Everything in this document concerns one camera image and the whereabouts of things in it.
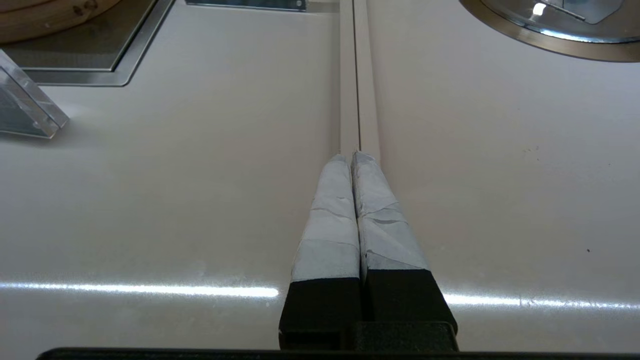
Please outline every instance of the white countertop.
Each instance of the white countertop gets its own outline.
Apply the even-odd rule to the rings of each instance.
[[[0,358],[278,348],[338,151],[337,23],[178,0],[126,87],[45,87],[68,127],[0,138]],[[128,293],[139,285],[149,293]],[[228,296],[243,289],[278,295]]]
[[[383,170],[462,350],[640,352],[640,63],[369,5]]]
[[[640,64],[535,49],[455,0],[369,11],[383,169],[460,348],[640,352]],[[126,87],[44,89],[68,127],[0,138],[0,358],[277,348],[339,144],[337,17],[178,0]]]

